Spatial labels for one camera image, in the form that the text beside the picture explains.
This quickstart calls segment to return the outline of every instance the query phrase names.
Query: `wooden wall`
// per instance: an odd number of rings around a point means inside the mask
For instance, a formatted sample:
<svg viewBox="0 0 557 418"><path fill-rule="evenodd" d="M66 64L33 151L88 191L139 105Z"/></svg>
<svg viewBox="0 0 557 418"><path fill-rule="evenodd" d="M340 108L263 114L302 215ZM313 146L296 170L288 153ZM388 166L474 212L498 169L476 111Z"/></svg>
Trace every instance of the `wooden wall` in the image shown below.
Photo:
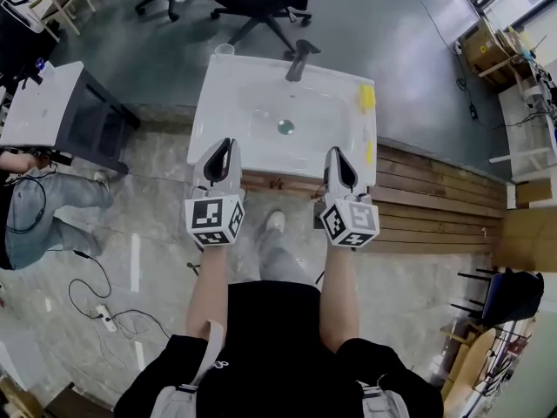
<svg viewBox="0 0 557 418"><path fill-rule="evenodd" d="M318 199L322 180L244 172L253 191ZM370 253L490 253L507 209L505 185L429 158L380 146L377 184L381 233Z"/></svg>

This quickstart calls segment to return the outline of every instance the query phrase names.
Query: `jeans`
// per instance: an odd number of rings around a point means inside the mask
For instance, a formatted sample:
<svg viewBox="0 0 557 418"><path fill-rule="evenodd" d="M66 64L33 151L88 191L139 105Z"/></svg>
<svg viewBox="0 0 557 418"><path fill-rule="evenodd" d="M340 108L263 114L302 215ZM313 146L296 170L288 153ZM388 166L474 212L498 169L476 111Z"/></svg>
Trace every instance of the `jeans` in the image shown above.
<svg viewBox="0 0 557 418"><path fill-rule="evenodd" d="M40 177L47 172L32 169L27 176ZM97 181L54 173L40 178L46 195L43 216L27 233L11 233L6 230L5 245L8 259L14 269L22 269L39 261L48 250L77 250L96 257L100 246L92 234L64 223L54 216L56 209L63 206L109 207L112 196L104 185ZM36 181L24 179L13 192L6 225L24 230L30 227L44 205L44 195Z"/></svg>
<svg viewBox="0 0 557 418"><path fill-rule="evenodd" d="M304 268L285 250L282 232L275 228L266 230L259 242L259 274L261 280L315 285Z"/></svg>

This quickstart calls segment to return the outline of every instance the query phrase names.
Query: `drain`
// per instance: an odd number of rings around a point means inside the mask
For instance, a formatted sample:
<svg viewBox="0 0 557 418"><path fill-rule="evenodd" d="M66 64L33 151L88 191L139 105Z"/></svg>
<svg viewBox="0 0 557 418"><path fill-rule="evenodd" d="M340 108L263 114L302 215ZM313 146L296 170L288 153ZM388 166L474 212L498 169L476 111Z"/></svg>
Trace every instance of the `drain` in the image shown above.
<svg viewBox="0 0 557 418"><path fill-rule="evenodd" d="M288 119L283 119L278 122L277 129L282 135L292 135L292 132L294 131L294 123Z"/></svg>

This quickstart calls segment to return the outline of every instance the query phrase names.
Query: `power strip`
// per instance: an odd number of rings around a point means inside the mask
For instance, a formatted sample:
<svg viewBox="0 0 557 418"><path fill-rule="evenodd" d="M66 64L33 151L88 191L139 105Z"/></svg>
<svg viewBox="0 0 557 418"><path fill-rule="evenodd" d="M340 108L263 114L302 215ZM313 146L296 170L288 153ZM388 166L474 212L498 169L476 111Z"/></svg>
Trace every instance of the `power strip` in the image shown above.
<svg viewBox="0 0 557 418"><path fill-rule="evenodd" d="M104 326L106 327L106 329L108 331L110 331L111 333L114 333L118 330L116 323L114 323L114 320L112 319L111 314L108 311L108 308L106 307L106 305L99 305L97 307L97 312L99 314L99 319L104 323Z"/></svg>

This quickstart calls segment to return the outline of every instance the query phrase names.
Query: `yellow sponge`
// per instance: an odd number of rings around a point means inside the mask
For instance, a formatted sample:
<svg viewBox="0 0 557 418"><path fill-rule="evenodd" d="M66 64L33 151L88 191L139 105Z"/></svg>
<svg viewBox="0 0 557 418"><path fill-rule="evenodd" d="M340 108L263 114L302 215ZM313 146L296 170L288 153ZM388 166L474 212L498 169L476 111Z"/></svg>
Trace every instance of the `yellow sponge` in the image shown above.
<svg viewBox="0 0 557 418"><path fill-rule="evenodd" d="M359 108L361 108L364 113L373 108L375 106L375 89L370 85L360 85L358 103Z"/></svg>

